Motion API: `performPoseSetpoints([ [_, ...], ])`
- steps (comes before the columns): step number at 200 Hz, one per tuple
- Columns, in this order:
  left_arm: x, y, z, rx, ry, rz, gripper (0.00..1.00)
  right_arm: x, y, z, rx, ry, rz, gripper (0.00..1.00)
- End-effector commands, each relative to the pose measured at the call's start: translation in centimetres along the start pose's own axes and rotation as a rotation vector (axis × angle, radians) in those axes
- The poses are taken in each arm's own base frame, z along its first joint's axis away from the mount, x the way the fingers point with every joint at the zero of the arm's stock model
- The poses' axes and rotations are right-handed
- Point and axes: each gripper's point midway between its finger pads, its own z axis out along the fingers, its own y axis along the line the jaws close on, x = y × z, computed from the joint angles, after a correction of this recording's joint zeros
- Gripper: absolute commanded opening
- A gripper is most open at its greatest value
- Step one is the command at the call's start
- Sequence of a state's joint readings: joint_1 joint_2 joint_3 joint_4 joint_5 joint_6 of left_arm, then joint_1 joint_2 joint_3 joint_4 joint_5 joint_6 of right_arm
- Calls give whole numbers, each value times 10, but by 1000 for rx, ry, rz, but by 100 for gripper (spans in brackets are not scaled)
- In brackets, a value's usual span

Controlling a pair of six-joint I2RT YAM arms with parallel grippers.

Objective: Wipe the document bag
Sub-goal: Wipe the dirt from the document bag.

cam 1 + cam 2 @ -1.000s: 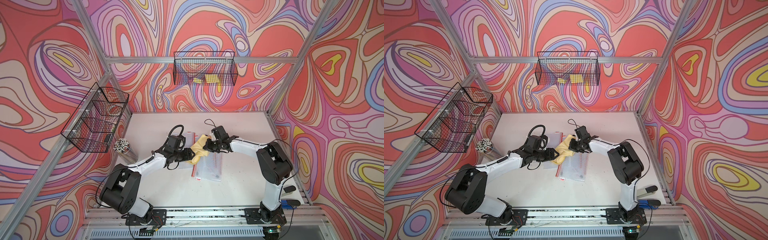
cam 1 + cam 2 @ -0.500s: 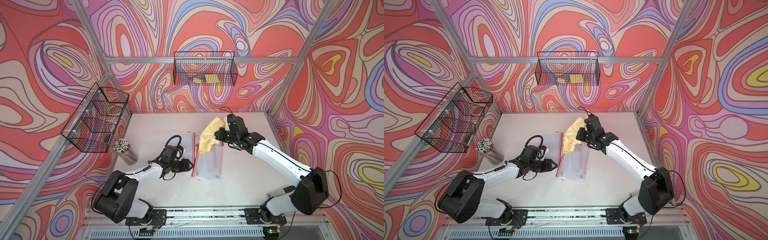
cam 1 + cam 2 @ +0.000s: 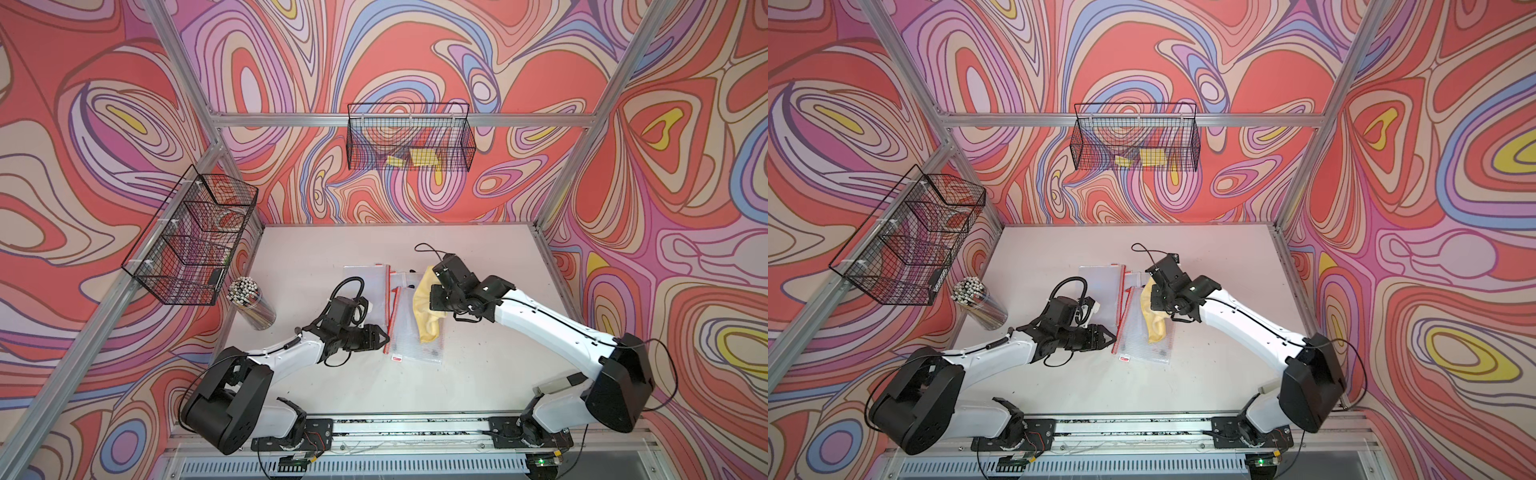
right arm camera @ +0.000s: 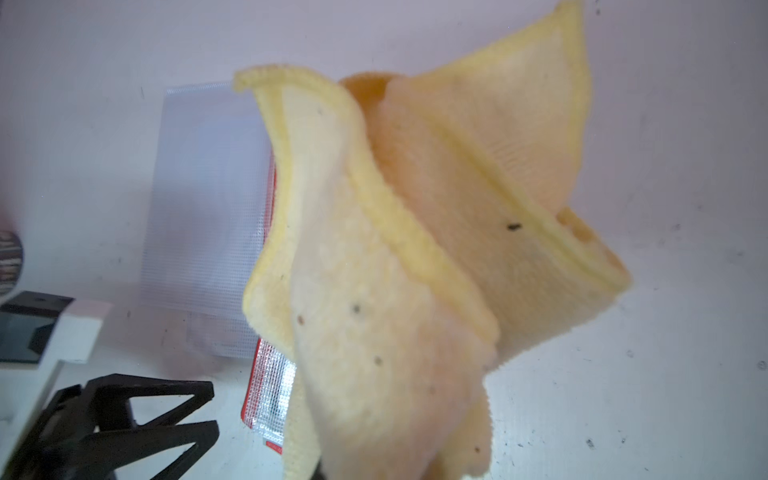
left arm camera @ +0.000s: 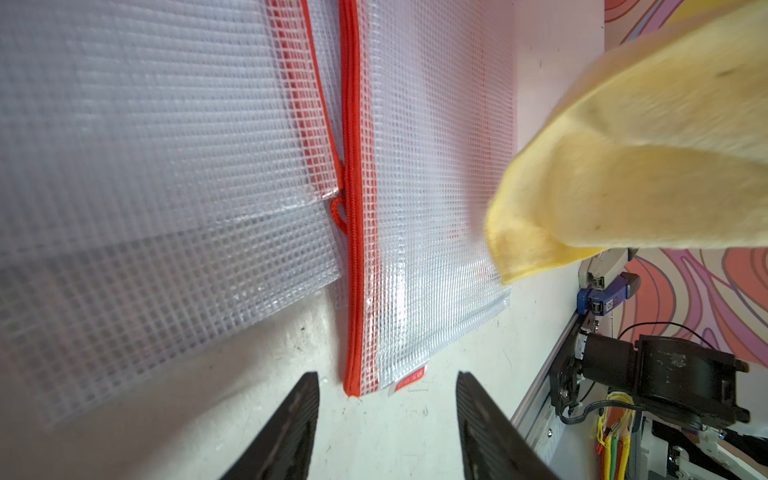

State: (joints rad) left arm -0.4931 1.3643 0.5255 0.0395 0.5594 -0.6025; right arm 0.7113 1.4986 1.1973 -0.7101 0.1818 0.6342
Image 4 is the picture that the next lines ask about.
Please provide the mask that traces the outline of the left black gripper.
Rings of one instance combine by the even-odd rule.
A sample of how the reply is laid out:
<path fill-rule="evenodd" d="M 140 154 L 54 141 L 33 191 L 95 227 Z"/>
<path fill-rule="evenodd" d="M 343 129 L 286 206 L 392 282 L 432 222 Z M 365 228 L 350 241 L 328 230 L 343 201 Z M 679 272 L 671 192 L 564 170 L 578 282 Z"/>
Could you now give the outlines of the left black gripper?
<path fill-rule="evenodd" d="M 1 466 L 8 466 L 7 479 L 114 479 L 122 467 L 183 447 L 154 475 L 179 479 L 218 440 L 215 421 L 180 424 L 214 398 L 212 382 L 111 374 L 78 386 L 56 426 L 124 430 L 36 442 L 9 464 L 63 365 L 89 361 L 110 311 L 107 302 L 32 291 L 1 305 Z M 171 396 L 185 401 L 143 424 L 136 421 L 131 400 Z"/>

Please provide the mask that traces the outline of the clear mesh document bag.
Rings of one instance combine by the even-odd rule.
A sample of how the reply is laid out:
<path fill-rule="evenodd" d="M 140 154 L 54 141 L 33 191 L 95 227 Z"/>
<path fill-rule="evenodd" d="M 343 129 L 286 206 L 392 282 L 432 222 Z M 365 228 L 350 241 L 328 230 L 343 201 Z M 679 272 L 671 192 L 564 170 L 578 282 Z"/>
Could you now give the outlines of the clear mesh document bag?
<path fill-rule="evenodd" d="M 273 345 L 259 339 L 247 392 L 241 409 L 242 422 L 264 445 L 281 455 L 289 400 L 296 366 Z"/>
<path fill-rule="evenodd" d="M 227 83 L 165 94 L 140 298 L 182 313 L 187 345 L 250 358 L 242 295 L 268 230 L 271 144 L 255 100 Z"/>

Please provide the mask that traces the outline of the yellow microfiber cloth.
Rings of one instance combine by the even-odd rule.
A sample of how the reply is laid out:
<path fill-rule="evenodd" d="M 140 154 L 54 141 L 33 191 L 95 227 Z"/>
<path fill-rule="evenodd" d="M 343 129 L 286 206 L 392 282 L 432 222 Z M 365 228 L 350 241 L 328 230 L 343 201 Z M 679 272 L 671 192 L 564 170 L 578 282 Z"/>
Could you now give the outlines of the yellow microfiber cloth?
<path fill-rule="evenodd" d="M 243 295 L 296 366 L 287 479 L 487 473 L 486 376 L 630 286 L 569 207 L 591 79 L 583 5 L 415 76 L 239 71 L 276 170 Z"/>

